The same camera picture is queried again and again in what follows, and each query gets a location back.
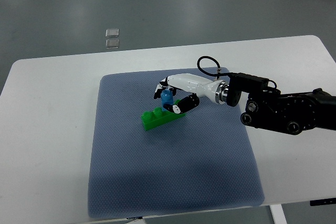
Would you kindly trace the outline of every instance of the robotic hand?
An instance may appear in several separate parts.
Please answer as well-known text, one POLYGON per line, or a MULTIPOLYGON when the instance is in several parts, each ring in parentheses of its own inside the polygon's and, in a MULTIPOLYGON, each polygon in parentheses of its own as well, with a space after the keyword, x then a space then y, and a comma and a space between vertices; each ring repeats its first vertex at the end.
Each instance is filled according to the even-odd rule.
POLYGON ((187 112, 200 103, 199 97, 208 97, 218 104, 226 103, 236 106, 241 92, 249 93, 245 112, 240 120, 246 126, 297 135, 304 130, 315 127, 336 130, 336 97, 315 89, 312 92, 281 94, 274 81, 267 78, 251 76, 245 73, 220 73, 219 63, 209 57, 200 57, 199 70, 216 79, 210 80, 189 73, 176 74, 163 79, 156 87, 154 99, 160 98, 165 89, 184 90, 192 93, 176 105, 165 104, 164 108, 176 114, 187 112), (204 58, 217 64, 217 73, 211 74, 200 67, 204 58), (220 76, 228 76, 230 82, 220 80, 220 76))

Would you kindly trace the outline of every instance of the concrete floor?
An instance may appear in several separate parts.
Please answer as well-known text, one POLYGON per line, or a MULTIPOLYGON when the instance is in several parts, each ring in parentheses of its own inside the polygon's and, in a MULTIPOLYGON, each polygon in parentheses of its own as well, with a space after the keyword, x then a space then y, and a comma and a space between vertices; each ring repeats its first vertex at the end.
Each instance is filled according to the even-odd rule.
MULTIPOLYGON (((336 0, 0 0, 0 92, 18 59, 297 35, 336 59, 336 0)), ((336 206, 283 205, 291 223, 336 223, 336 206)), ((268 207, 155 218, 155 223, 272 223, 268 207)))

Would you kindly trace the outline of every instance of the blue mat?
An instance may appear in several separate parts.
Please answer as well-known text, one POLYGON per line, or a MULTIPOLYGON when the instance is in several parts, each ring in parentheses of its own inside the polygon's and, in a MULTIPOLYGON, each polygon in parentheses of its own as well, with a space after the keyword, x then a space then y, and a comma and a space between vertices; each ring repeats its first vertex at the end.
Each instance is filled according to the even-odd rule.
MULTIPOLYGON (((144 130, 141 114, 161 106, 160 99, 153 99, 158 82, 187 72, 208 78, 197 69, 179 69, 101 79, 88 190, 90 217, 129 218, 263 203, 238 106, 200 98, 200 105, 185 117, 144 130)), ((174 99, 187 95, 178 90, 174 99)))

